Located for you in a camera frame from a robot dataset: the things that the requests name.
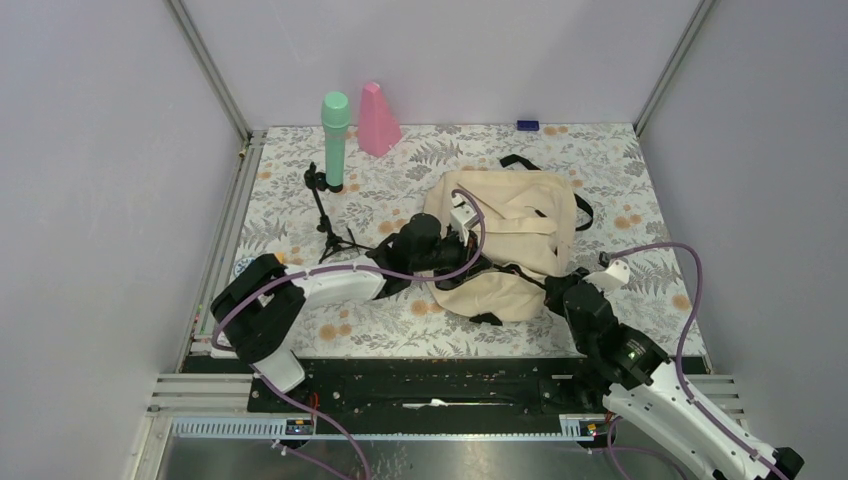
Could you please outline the pink plastic cone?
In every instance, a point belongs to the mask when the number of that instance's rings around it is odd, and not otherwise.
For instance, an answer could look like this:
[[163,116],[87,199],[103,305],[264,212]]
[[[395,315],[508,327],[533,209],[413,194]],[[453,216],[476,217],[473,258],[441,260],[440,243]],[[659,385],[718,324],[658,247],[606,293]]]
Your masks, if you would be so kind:
[[382,88],[368,82],[362,88],[358,118],[358,144],[374,157],[385,156],[402,139],[400,125],[391,112]]

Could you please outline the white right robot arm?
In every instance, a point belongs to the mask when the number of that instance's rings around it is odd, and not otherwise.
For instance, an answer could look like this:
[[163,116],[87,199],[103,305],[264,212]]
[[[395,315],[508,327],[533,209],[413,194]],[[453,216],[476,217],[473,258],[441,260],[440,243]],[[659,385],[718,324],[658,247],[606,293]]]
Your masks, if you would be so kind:
[[746,431],[683,374],[650,337],[618,320],[607,296],[626,285],[621,260],[544,280],[545,306],[562,316],[585,355],[573,386],[583,410],[603,407],[638,427],[701,479],[794,479],[805,461]]

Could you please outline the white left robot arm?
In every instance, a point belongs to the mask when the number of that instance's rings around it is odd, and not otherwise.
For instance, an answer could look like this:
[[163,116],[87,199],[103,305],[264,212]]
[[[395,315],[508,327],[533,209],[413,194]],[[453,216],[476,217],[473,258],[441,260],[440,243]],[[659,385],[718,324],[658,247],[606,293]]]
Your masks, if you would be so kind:
[[377,247],[351,260],[313,267],[287,265],[263,254],[214,300],[211,343],[248,364],[288,411],[309,401],[306,373],[284,341],[306,311],[345,301],[388,298],[414,282],[461,278],[481,257],[484,214],[465,191],[457,190],[449,224],[425,213]]

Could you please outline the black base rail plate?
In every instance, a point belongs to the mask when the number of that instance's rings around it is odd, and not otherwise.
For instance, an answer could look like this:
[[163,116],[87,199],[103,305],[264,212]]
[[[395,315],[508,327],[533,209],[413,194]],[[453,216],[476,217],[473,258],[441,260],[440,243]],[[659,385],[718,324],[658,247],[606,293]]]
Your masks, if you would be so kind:
[[543,434],[560,414],[596,414],[582,358],[302,360],[292,398],[353,434]]

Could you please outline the mint green microphone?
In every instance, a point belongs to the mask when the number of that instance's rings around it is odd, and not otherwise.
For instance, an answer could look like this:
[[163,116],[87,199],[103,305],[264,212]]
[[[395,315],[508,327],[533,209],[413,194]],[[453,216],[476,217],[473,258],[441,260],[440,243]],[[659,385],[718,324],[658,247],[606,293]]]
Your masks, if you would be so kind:
[[341,192],[344,183],[346,135],[352,114],[348,97],[339,91],[324,96],[321,121],[324,130],[325,178],[328,189]]

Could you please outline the beige canvas backpack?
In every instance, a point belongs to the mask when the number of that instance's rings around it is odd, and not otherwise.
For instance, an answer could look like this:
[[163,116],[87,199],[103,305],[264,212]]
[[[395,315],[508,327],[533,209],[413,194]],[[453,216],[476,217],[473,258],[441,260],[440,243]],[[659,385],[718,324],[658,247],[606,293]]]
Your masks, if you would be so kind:
[[423,210],[448,223],[455,189],[468,192],[483,214],[481,257],[465,278],[429,289],[443,309],[501,323],[528,321],[544,303],[544,280],[562,277],[575,235],[589,229],[594,209],[562,176],[516,155],[495,171],[452,171],[427,193]]

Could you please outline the small blue block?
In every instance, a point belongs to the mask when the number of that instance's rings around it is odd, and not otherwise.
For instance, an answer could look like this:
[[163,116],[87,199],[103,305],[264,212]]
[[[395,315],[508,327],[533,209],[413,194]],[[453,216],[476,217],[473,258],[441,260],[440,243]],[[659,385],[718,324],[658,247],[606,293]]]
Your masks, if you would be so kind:
[[517,120],[516,129],[525,132],[539,131],[540,123],[536,120]]

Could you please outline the black mini tripod stand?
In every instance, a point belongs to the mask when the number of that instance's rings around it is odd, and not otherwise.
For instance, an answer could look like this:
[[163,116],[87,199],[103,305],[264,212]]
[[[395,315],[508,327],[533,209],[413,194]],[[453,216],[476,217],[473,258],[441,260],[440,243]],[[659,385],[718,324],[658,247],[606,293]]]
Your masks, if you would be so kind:
[[327,190],[329,188],[329,185],[326,182],[325,174],[317,170],[317,166],[314,162],[311,162],[309,164],[309,167],[304,172],[303,178],[304,184],[310,190],[319,211],[319,222],[316,226],[316,230],[326,236],[324,250],[320,256],[318,263],[322,264],[324,261],[328,260],[333,255],[351,249],[357,251],[358,253],[360,253],[362,250],[371,250],[371,247],[358,243],[353,235],[353,232],[350,229],[347,229],[347,238],[343,237],[340,234],[337,234],[333,230],[332,222],[324,208],[323,202],[319,195],[319,192]]

